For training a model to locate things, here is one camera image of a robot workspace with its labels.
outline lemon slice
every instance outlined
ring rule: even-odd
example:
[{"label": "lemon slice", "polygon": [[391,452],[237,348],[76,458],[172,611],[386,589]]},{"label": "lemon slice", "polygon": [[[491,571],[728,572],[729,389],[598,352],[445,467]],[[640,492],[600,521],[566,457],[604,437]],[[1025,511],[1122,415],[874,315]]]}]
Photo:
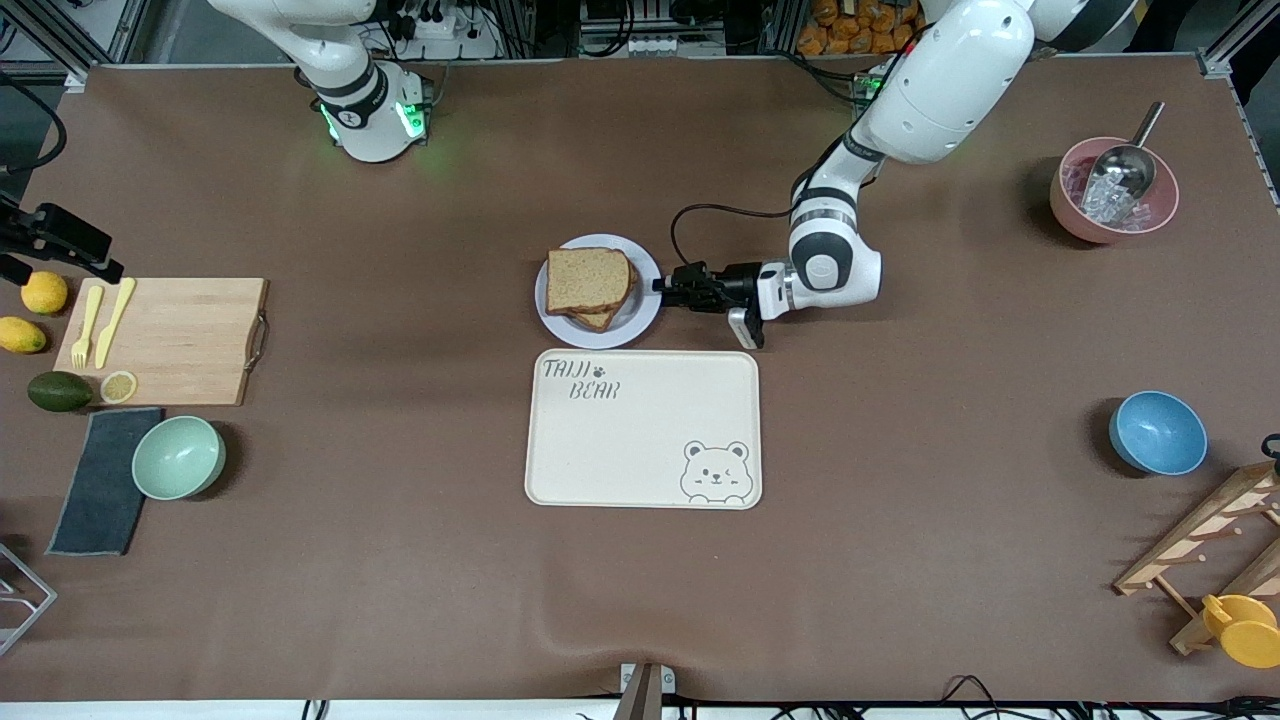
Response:
[{"label": "lemon slice", "polygon": [[102,380],[102,402],[119,405],[138,392],[138,378],[133,373],[118,370]]}]

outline pink bowl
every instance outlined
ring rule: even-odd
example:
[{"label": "pink bowl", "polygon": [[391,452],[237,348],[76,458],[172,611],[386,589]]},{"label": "pink bowl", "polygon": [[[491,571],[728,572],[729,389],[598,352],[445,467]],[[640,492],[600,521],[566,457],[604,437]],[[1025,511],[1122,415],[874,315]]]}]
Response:
[{"label": "pink bowl", "polygon": [[1146,204],[1151,209],[1151,220],[1144,229],[1123,231],[1108,228],[1091,220],[1075,202],[1071,202],[1070,197],[1068,197],[1068,188],[1062,184],[1068,169],[1073,165],[1080,165],[1084,161],[1092,165],[1093,160],[1089,160],[1091,158],[1097,158],[1123,142],[1128,141],[1119,137],[1089,138],[1075,143],[1062,156],[1062,161],[1057,164],[1057,174],[1053,176],[1053,183],[1050,187],[1048,204],[1053,209],[1053,217],[1066,228],[1066,232],[1080,240],[1110,245],[1126,237],[1152,233],[1165,227],[1178,210],[1178,178],[1174,177],[1174,172],[1169,169],[1165,160],[1155,152],[1151,156],[1156,159],[1156,182],[1152,183],[1147,193],[1139,200],[1139,204]]}]

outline green avocado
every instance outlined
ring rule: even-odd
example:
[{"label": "green avocado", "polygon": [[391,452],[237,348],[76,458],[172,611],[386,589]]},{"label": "green avocado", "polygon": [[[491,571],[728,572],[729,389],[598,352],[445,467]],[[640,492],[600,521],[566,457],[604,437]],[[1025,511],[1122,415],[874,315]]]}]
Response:
[{"label": "green avocado", "polygon": [[27,397],[42,410],[70,413],[93,401],[93,388],[79,375],[52,370],[31,379]]}]

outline bowl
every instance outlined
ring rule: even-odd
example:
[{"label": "bowl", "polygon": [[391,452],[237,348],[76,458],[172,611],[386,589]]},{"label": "bowl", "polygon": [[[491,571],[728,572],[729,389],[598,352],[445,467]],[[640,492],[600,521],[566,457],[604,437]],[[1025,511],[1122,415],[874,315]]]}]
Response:
[{"label": "bowl", "polygon": [[133,484],[155,500],[179,500],[207,488],[227,464],[227,446],[207,421],[169,418],[133,451]]},{"label": "bowl", "polygon": [[1151,208],[1151,220],[1143,229],[1124,231],[1096,223],[1075,202],[1071,202],[1068,187],[1064,184],[1064,176],[1073,167],[1080,167],[1085,163],[1088,168],[1092,168],[1093,160],[1098,155],[1124,142],[1129,141],[1119,137],[1093,137],[1083,142],[1076,142],[1057,164],[1057,173],[1050,184],[1048,205],[1053,210],[1053,217],[1057,218],[1059,224],[1066,228],[1066,232],[1083,241],[1097,245],[1111,245],[1129,237],[1153,233],[1169,224],[1174,213],[1178,211],[1178,178],[1174,177],[1174,172],[1169,169],[1165,160],[1160,155],[1151,152],[1149,147],[1146,147],[1146,150],[1156,159],[1156,182],[1151,183],[1151,188],[1138,201]]},{"label": "bowl", "polygon": [[1184,475],[1204,460],[1208,434],[1189,405],[1147,389],[1126,397],[1111,416],[1111,445],[1139,470]]}]

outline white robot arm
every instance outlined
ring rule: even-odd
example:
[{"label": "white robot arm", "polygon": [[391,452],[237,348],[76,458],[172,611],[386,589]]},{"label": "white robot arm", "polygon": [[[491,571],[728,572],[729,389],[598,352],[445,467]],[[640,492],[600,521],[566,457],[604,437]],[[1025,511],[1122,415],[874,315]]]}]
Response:
[{"label": "white robot arm", "polygon": [[[858,232],[863,181],[886,158],[908,164],[946,158],[1005,94],[1037,37],[1064,49],[1085,47],[1111,32],[1135,1],[951,4],[890,70],[864,114],[792,188],[787,259],[731,265],[723,273],[686,265],[655,282],[663,304],[727,311],[742,346],[755,348],[763,343],[763,320],[801,307],[874,300],[881,254]],[[753,270],[754,281],[742,277]]]},{"label": "white robot arm", "polygon": [[374,0],[209,0],[216,10],[262,33],[294,63],[320,96],[329,132],[365,163],[396,158],[425,140],[429,101],[422,78],[375,61],[352,23],[369,19]]}]

